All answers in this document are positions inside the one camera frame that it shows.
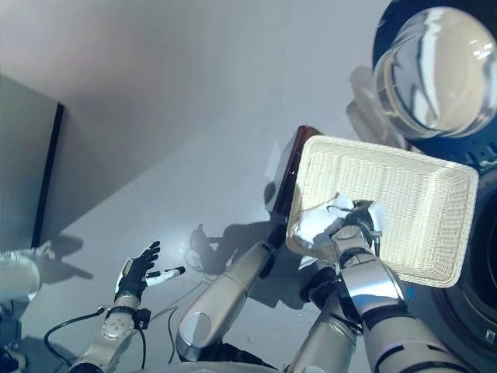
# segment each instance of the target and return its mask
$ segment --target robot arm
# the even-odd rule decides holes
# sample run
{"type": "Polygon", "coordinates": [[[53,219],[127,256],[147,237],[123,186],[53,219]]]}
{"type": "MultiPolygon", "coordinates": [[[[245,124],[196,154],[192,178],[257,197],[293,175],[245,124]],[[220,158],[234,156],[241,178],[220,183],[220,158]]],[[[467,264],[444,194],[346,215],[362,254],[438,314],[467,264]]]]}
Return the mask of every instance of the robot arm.
{"type": "Polygon", "coordinates": [[[340,258],[342,310],[363,326],[371,371],[467,371],[423,322],[409,315],[398,276],[364,246],[350,245],[361,239],[367,241],[356,225],[332,236],[340,258]]]}
{"type": "Polygon", "coordinates": [[[176,349],[182,360],[209,360],[215,354],[274,251],[270,244],[257,242],[191,305],[176,336],[176,349]]]}
{"type": "MultiPolygon", "coordinates": [[[[467,371],[420,320],[409,315],[400,279],[377,256],[385,226],[383,215],[379,204],[352,202],[339,194],[326,204],[304,211],[297,224],[290,228],[294,239],[308,249],[322,244],[326,238],[329,245],[331,239],[338,263],[336,274],[331,276],[333,290],[327,303],[338,296],[341,312],[335,313],[363,327],[371,371],[467,371]]],[[[329,317],[329,313],[324,307],[321,316],[329,317]]],[[[328,324],[331,325],[331,320],[326,321],[326,336],[331,336],[328,324]]],[[[306,344],[313,343],[318,349],[322,343],[316,343],[317,339],[322,340],[322,336],[312,330],[306,344]]],[[[341,346],[336,341],[343,342],[345,338],[337,336],[334,341],[334,346],[341,346]]],[[[334,354],[349,356],[346,351],[351,345],[345,343],[341,351],[334,354]]],[[[300,353],[293,371],[305,371],[305,367],[316,361],[319,361],[318,354],[300,353]]],[[[325,363],[321,366],[331,366],[329,361],[325,363]]],[[[348,362],[339,365],[345,371],[347,366],[348,362]]]]}
{"type": "Polygon", "coordinates": [[[184,267],[178,267],[147,273],[158,258],[159,245],[154,242],[139,257],[126,261],[117,279],[113,307],[107,312],[99,335],[69,370],[71,373],[112,371],[127,349],[134,330],[147,329],[151,313],[138,309],[144,289],[185,272],[184,267]]]}

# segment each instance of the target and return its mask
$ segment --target wicker basket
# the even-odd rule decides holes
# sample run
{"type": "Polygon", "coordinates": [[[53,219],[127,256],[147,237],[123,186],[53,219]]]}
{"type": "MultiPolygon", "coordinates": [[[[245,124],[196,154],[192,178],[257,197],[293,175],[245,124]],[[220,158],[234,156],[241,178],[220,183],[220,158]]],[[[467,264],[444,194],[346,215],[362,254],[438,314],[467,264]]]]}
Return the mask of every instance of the wicker basket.
{"type": "MultiPolygon", "coordinates": [[[[302,153],[289,218],[336,192],[380,201],[387,212],[381,259],[404,281],[448,288],[460,274],[473,218],[478,174],[470,167],[383,145],[314,136],[302,153]]],[[[330,248],[309,252],[330,262],[330,248]]]]}

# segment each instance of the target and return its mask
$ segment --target cable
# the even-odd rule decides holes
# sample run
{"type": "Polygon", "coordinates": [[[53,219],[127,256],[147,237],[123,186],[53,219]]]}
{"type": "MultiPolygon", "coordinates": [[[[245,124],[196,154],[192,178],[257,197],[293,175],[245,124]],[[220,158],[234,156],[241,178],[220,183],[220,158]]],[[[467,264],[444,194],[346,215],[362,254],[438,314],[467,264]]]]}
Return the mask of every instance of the cable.
{"type": "Polygon", "coordinates": [[[141,343],[143,344],[143,354],[141,356],[141,370],[143,370],[145,369],[145,361],[147,360],[147,342],[145,341],[143,330],[139,325],[137,325],[137,330],[141,336],[141,343]]]}
{"type": "Polygon", "coordinates": [[[337,315],[336,313],[333,313],[333,312],[330,312],[329,315],[334,318],[334,319],[337,319],[339,320],[340,322],[343,322],[345,325],[347,325],[350,329],[353,330],[354,333],[356,334],[362,334],[364,333],[364,329],[362,326],[358,326],[357,324],[355,324],[355,322],[353,321],[350,321],[348,319],[344,319],[343,317],[337,315]]]}
{"type": "Polygon", "coordinates": [[[64,356],[62,356],[61,354],[59,354],[53,347],[52,345],[50,344],[50,341],[48,340],[48,337],[53,333],[53,332],[56,332],[57,330],[61,329],[61,328],[64,328],[65,326],[69,325],[69,324],[72,324],[73,322],[78,322],[78,321],[82,321],[82,320],[86,320],[86,319],[91,319],[92,317],[96,317],[96,316],[100,316],[102,315],[104,312],[105,312],[105,308],[103,307],[99,307],[99,309],[94,312],[94,313],[89,313],[88,315],[84,315],[84,316],[79,316],[79,317],[76,317],[74,319],[70,319],[66,322],[63,322],[62,324],[59,324],[57,326],[54,326],[52,329],[50,329],[49,331],[47,331],[47,333],[45,334],[45,336],[43,337],[43,342],[45,343],[45,347],[61,362],[61,363],[64,363],[66,366],[68,367],[71,367],[72,366],[72,363],[66,359],[64,356]]]}
{"type": "Polygon", "coordinates": [[[192,294],[202,284],[210,285],[206,281],[199,282],[190,291],[187,291],[181,297],[177,298],[175,301],[173,301],[172,303],[170,303],[166,309],[163,309],[162,311],[160,311],[159,313],[155,314],[154,317],[152,317],[150,319],[150,322],[152,322],[155,319],[157,319],[159,316],[164,315],[165,313],[167,313],[169,311],[172,311],[171,314],[169,315],[169,318],[168,318],[169,339],[170,339],[171,345],[172,345],[172,353],[171,353],[171,356],[169,357],[168,364],[171,364],[172,359],[174,358],[174,354],[176,353],[176,344],[174,343],[174,337],[172,336],[172,331],[171,331],[171,319],[172,319],[172,315],[174,314],[174,312],[176,312],[178,310],[178,306],[176,306],[175,304],[178,303],[179,301],[181,301],[182,299],[186,298],[188,295],[192,294]]]}
{"type": "Polygon", "coordinates": [[[169,339],[171,340],[171,345],[172,345],[172,352],[171,356],[169,357],[168,364],[171,364],[172,359],[174,358],[174,354],[176,353],[176,344],[174,343],[174,337],[172,336],[172,331],[171,331],[171,318],[172,315],[174,315],[174,312],[178,310],[178,307],[173,307],[172,312],[169,314],[168,318],[168,331],[169,331],[169,339]]]}

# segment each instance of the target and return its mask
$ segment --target gray wall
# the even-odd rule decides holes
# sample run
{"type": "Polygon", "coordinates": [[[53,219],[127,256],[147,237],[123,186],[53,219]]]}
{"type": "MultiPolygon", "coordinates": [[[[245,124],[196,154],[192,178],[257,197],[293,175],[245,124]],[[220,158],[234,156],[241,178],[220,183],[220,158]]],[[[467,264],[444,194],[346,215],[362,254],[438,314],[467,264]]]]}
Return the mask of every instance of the gray wall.
{"type": "Polygon", "coordinates": [[[45,237],[216,126],[353,136],[347,81],[386,4],[3,1],[0,68],[68,110],[45,237]]]}
{"type": "Polygon", "coordinates": [[[0,251],[31,247],[56,109],[0,75],[0,251]]]}

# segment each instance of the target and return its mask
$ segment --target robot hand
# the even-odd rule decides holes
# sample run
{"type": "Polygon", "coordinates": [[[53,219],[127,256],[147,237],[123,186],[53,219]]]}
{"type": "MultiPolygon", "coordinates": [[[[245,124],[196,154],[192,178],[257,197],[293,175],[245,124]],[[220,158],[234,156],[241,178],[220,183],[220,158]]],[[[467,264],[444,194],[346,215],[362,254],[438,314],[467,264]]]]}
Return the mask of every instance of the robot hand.
{"type": "Polygon", "coordinates": [[[159,246],[160,242],[155,241],[138,258],[127,259],[117,278],[115,298],[128,294],[141,299],[141,295],[147,286],[160,284],[185,273],[185,267],[147,273],[155,265],[154,262],[157,260],[158,253],[161,250],[159,246]]]}
{"type": "Polygon", "coordinates": [[[127,259],[117,279],[114,304],[109,308],[103,326],[88,350],[72,365],[71,373],[113,371],[134,331],[147,329],[151,312],[138,309],[145,288],[185,272],[184,267],[148,272],[158,258],[159,246],[159,241],[153,242],[140,256],[127,259]]]}
{"type": "Polygon", "coordinates": [[[330,237],[346,225],[359,226],[365,238],[362,246],[369,246],[379,255],[381,233],[386,228],[383,206],[368,200],[351,200],[338,193],[323,204],[299,212],[296,222],[289,227],[292,239],[309,254],[302,259],[301,267],[316,261],[320,252],[327,253],[327,257],[335,254],[332,261],[338,262],[340,252],[330,237]]]}

